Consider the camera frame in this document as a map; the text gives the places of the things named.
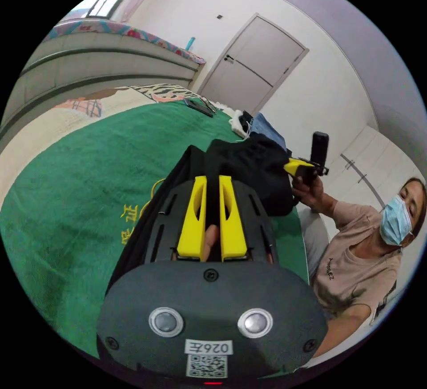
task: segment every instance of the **window frame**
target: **window frame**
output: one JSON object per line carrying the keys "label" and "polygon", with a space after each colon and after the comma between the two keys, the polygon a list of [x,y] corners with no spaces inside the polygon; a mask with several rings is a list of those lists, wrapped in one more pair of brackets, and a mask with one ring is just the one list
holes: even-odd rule
{"label": "window frame", "polygon": [[71,17],[71,18],[66,19],[66,20],[61,20],[59,23],[65,23],[65,22],[72,21],[72,20],[84,20],[84,19],[110,20],[111,17],[113,16],[113,14],[115,13],[115,11],[117,10],[117,8],[119,7],[119,5],[123,2],[123,0],[117,0],[115,2],[115,4],[111,7],[110,11],[108,12],[108,14],[106,16],[96,16],[96,15],[90,16],[90,13],[96,7],[96,5],[98,4],[99,1],[100,0],[96,0],[94,2],[94,4],[91,6],[89,11],[87,12],[87,15],[85,15],[84,17],[75,17],[75,18]]}

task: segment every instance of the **cabinet handle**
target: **cabinet handle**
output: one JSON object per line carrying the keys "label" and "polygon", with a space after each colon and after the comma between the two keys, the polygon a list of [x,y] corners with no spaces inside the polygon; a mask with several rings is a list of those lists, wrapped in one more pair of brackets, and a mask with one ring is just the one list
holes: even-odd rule
{"label": "cabinet handle", "polygon": [[346,164],[346,170],[350,169],[350,167],[354,164],[354,160],[352,159],[350,162],[347,162]]}
{"label": "cabinet handle", "polygon": [[365,174],[364,176],[362,176],[361,178],[360,178],[360,180],[358,181],[358,183],[360,183],[365,177],[367,176],[367,174]]}

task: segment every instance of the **label sticker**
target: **label sticker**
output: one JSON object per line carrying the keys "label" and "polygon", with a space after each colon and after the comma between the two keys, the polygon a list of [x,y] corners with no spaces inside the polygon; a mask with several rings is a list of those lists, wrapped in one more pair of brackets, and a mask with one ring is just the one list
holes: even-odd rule
{"label": "label sticker", "polygon": [[227,355],[188,355],[187,377],[226,379]]}
{"label": "label sticker", "polygon": [[186,339],[184,353],[186,353],[187,355],[232,355],[233,341],[207,341]]}

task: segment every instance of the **black cloth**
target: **black cloth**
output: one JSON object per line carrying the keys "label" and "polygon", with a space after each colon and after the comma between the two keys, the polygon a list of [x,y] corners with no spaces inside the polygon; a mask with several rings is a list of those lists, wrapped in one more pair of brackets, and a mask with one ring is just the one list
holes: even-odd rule
{"label": "black cloth", "polygon": [[239,143],[214,140],[205,154],[204,175],[208,182],[207,224],[219,223],[219,175],[231,176],[255,190],[269,216],[292,211],[289,176],[283,166],[289,154],[263,134]]}
{"label": "black cloth", "polygon": [[294,199],[283,166],[289,153],[263,134],[255,133],[240,143],[214,140],[206,152],[189,146],[158,188],[139,219],[114,269],[107,292],[125,273],[145,260],[154,221],[171,189],[197,176],[207,178],[206,227],[219,225],[219,176],[231,176],[257,193],[269,216],[285,216]]}

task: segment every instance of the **qr code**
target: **qr code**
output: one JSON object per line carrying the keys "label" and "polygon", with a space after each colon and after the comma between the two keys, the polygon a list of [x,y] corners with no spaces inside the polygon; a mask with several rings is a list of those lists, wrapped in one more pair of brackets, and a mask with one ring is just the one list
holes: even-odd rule
{"label": "qr code", "polygon": [[189,355],[188,377],[227,378],[227,356]]}

